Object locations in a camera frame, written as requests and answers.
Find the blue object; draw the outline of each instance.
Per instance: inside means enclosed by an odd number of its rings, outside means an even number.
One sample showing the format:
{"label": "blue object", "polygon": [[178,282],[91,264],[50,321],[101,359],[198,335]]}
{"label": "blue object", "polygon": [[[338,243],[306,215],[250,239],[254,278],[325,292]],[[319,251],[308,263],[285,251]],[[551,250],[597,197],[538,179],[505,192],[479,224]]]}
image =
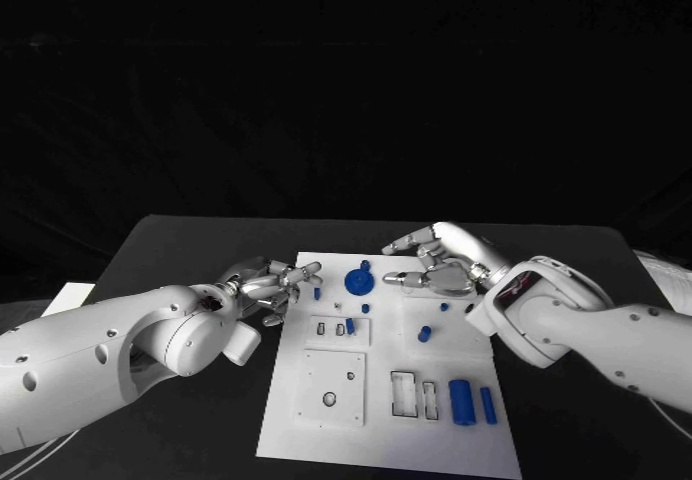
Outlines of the blue object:
{"label": "blue object", "polygon": [[498,417],[495,416],[495,406],[494,406],[494,397],[491,395],[491,389],[482,387],[481,389],[481,399],[483,400],[483,411],[486,412],[486,422],[491,425],[498,423]]}
{"label": "blue object", "polygon": [[421,333],[419,334],[419,340],[426,343],[430,339],[430,334],[433,333],[433,329],[426,325],[421,328]]}
{"label": "blue object", "polygon": [[357,326],[354,325],[354,319],[352,318],[347,319],[347,333],[349,335],[354,335],[357,333]]}
{"label": "blue object", "polygon": [[371,293],[372,287],[375,286],[375,279],[372,278],[371,262],[368,260],[361,262],[361,268],[358,270],[352,270],[347,274],[344,283],[347,290],[354,295],[361,296]]}
{"label": "blue object", "polygon": [[458,425],[476,425],[472,384],[466,380],[450,381],[452,417]]}

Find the robotic hand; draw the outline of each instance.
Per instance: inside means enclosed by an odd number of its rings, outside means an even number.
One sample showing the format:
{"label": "robotic hand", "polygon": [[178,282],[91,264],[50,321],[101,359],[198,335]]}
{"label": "robotic hand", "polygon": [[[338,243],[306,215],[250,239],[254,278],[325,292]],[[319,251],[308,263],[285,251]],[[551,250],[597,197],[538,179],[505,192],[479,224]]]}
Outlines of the robotic hand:
{"label": "robotic hand", "polygon": [[0,336],[0,455],[58,438],[129,405],[224,352],[243,366],[260,333],[238,319],[283,322],[299,282],[322,265],[251,259],[208,285],[169,286],[42,317]]}
{"label": "robotic hand", "polygon": [[691,317],[646,305],[616,308],[596,282],[548,257],[512,267],[455,223],[419,230],[383,253],[414,246],[426,273],[388,273],[385,283],[458,297],[483,286],[466,319],[527,362],[545,368],[576,350],[616,385],[692,413]]}

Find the black curtain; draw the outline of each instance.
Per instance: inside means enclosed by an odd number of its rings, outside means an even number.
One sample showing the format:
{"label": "black curtain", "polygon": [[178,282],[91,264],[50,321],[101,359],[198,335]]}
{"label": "black curtain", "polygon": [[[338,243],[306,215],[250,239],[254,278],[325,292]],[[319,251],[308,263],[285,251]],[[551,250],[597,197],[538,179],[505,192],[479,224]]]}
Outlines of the black curtain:
{"label": "black curtain", "polygon": [[96,278],[150,213],[610,225],[692,257],[685,2],[6,8],[8,258]]}

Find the blue disc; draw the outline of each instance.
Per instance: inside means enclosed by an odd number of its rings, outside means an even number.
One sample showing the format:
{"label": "blue disc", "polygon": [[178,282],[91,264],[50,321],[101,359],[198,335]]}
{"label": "blue disc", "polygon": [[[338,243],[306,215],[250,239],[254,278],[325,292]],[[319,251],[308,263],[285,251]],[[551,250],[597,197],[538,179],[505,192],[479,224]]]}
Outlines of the blue disc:
{"label": "blue disc", "polygon": [[361,265],[361,268],[357,270],[352,270],[348,275],[347,279],[344,281],[347,285],[347,290],[349,293],[354,295],[365,295],[367,293],[371,293],[372,287],[375,286],[375,279],[372,278],[372,274],[370,272],[370,264],[362,268],[364,265]]}

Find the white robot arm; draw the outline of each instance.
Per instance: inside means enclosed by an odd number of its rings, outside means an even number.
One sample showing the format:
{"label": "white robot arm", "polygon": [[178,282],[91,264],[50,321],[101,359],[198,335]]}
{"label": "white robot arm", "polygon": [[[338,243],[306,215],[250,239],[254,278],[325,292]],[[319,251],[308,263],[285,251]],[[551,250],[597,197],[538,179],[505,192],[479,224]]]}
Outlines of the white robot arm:
{"label": "white robot arm", "polygon": [[383,252],[413,246],[427,272],[390,273],[385,283],[443,294],[483,286],[468,321],[485,335],[498,334],[527,362],[545,368],[576,350],[616,385],[692,412],[692,317],[646,305],[616,308],[599,285],[547,257],[511,268],[488,241],[450,222],[419,230]]}
{"label": "white robot arm", "polygon": [[260,333],[240,318],[283,321],[297,283],[322,266],[263,257],[210,285],[169,286],[42,317],[0,336],[0,455],[58,438],[129,405],[163,380],[224,352],[243,366]]}

